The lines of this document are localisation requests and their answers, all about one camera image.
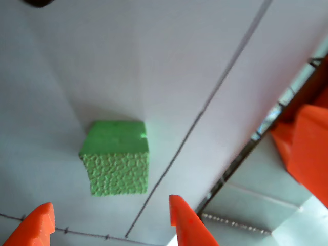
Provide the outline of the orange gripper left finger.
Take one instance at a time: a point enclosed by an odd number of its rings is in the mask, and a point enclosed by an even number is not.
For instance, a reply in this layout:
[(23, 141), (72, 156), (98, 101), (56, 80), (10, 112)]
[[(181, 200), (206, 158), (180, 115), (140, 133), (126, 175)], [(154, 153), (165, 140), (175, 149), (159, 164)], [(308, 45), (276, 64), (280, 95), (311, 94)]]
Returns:
[(50, 246), (55, 232), (55, 212), (51, 202), (34, 209), (5, 241), (4, 246)]

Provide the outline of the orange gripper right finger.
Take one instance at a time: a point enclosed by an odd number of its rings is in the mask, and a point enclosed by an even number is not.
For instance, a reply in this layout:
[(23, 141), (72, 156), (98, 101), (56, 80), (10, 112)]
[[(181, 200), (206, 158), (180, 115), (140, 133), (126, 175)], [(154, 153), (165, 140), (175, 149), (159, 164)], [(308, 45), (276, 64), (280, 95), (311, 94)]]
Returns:
[(176, 228), (177, 243), (184, 246), (219, 246), (197, 214), (179, 195), (169, 196), (170, 221)]

